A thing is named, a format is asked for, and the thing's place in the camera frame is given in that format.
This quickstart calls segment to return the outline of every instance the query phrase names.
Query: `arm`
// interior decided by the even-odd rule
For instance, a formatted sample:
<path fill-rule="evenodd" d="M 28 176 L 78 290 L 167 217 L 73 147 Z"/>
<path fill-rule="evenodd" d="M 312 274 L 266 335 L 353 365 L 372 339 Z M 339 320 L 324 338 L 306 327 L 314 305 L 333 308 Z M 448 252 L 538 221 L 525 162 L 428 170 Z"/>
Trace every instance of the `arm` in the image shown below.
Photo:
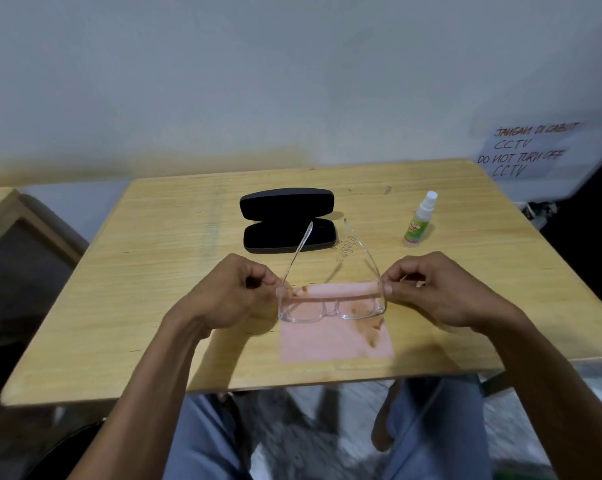
<path fill-rule="evenodd" d="M 278 283 L 267 267 L 229 255 L 179 300 L 70 480 L 161 479 L 194 349 L 212 329 L 230 327 L 274 300 Z"/>
<path fill-rule="evenodd" d="M 602 403 L 523 311 L 441 253 L 405 257 L 383 280 L 393 301 L 490 339 L 559 478 L 602 478 Z"/>

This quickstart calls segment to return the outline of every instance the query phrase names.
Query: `clear plastic eyeglass frame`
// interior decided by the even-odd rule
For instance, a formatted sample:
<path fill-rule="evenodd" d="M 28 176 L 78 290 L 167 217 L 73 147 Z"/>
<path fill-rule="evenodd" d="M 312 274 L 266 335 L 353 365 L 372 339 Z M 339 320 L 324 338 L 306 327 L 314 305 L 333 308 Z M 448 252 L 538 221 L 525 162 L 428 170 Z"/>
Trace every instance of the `clear plastic eyeglass frame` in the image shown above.
<path fill-rule="evenodd" d="M 312 323 L 330 316 L 339 316 L 344 319 L 361 319 L 385 312 L 384 287 L 377 264 L 354 233 L 347 219 L 344 219 L 343 223 L 351 238 L 356 240 L 356 244 L 363 249 L 365 255 L 369 258 L 371 267 L 374 268 L 376 280 L 358 283 L 309 285 L 302 288 L 304 292 L 301 292 L 301 289 L 293 289 L 286 280 L 297 255 L 312 233 L 313 224 L 310 222 L 283 277 L 283 286 L 277 290 L 279 319 L 281 321 Z"/>

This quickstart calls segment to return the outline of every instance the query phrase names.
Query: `bottle label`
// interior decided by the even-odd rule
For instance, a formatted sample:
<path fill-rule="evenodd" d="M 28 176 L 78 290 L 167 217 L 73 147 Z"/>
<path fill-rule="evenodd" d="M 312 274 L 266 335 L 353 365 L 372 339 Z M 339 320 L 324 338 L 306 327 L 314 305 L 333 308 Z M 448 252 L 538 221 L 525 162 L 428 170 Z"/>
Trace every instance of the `bottle label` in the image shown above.
<path fill-rule="evenodd" d="M 419 242 L 428 222 L 420 221 L 416 217 L 410 221 L 408 230 L 405 232 L 405 240 L 409 242 Z"/>

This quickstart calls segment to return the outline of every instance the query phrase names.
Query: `blue pants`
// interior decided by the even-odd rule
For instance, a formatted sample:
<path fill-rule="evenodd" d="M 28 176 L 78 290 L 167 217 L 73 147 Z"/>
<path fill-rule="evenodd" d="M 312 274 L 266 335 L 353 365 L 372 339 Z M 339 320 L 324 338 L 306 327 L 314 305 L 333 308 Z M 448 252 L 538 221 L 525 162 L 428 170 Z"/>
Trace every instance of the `blue pants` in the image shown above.
<path fill-rule="evenodd" d="M 390 407 L 394 439 L 383 479 L 488 480 L 492 464 L 476 376 L 404 379 Z M 187 394 L 163 480 L 251 479 L 234 421 L 214 394 Z"/>

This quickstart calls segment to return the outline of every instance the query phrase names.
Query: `forearm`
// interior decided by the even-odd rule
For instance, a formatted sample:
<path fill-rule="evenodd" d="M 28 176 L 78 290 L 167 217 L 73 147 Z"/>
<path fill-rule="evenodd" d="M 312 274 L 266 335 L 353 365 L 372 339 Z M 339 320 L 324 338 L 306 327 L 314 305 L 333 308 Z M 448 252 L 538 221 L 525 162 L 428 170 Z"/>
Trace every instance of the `forearm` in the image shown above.
<path fill-rule="evenodd" d="M 204 326 L 167 315 L 71 480 L 161 479 Z"/>
<path fill-rule="evenodd" d="M 485 330 L 562 480 L 602 478 L 602 403 L 521 314 Z"/>

